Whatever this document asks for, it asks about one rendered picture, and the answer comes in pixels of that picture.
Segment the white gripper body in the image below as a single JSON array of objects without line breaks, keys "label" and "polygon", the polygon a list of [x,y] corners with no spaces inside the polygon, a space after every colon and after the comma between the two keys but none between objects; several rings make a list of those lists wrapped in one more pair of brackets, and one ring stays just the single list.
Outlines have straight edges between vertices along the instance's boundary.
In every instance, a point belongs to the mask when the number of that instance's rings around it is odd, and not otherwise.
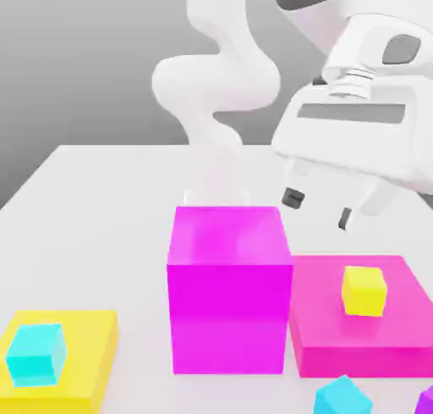
[{"label": "white gripper body", "polygon": [[284,158],[433,195],[433,81],[375,81],[368,100],[308,84],[288,104],[271,145]]}]

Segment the large magenta box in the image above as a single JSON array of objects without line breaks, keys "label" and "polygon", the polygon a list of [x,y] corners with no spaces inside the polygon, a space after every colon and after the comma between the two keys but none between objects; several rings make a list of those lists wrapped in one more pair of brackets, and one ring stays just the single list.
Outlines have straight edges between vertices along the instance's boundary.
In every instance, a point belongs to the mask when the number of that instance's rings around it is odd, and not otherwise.
[{"label": "large magenta box", "polygon": [[167,256],[174,373],[282,373],[292,279],[277,207],[177,207]]}]

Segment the small purple cube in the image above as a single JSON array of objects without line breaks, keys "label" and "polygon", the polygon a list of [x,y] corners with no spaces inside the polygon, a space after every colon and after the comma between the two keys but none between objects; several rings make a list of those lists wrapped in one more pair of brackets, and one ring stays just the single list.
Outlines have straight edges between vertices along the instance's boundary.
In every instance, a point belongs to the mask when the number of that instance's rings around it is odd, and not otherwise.
[{"label": "small purple cube", "polygon": [[433,385],[420,393],[414,414],[433,414]]}]

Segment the small yellow cube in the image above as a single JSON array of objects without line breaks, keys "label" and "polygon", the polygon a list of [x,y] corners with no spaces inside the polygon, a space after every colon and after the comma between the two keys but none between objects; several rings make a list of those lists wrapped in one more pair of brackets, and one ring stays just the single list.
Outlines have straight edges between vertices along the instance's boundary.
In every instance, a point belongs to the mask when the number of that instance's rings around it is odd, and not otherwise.
[{"label": "small yellow cube", "polygon": [[386,306],[387,285],[380,268],[346,266],[342,300],[347,315],[381,317]]}]

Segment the small cyan cube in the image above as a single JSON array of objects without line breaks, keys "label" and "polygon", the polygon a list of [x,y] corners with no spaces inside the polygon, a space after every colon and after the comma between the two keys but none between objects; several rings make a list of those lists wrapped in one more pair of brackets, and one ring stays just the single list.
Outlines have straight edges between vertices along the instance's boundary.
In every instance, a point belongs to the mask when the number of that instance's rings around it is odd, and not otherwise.
[{"label": "small cyan cube", "polygon": [[22,324],[5,355],[15,388],[58,384],[67,357],[61,323]]},{"label": "small cyan cube", "polygon": [[313,414],[371,414],[372,401],[343,375],[315,393]]}]

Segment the large yellow box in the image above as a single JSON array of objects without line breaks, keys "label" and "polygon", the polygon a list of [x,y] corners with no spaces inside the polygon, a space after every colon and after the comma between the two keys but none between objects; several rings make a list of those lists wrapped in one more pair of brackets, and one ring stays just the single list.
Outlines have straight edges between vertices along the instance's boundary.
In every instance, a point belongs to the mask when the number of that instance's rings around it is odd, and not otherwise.
[{"label": "large yellow box", "polygon": [[[60,323],[67,347],[55,386],[16,388],[7,350],[21,324]],[[110,310],[21,310],[0,337],[0,414],[100,414],[118,346],[118,318]]]}]

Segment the large pink box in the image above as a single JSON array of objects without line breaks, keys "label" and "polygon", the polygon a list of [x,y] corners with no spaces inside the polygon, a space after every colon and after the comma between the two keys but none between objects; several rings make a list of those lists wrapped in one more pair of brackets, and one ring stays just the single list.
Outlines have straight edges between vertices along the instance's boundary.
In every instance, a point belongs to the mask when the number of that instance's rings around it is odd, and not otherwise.
[{"label": "large pink box", "polygon": [[[349,265],[382,270],[382,317],[345,313]],[[433,378],[433,301],[400,256],[297,255],[289,326],[303,378]]]}]

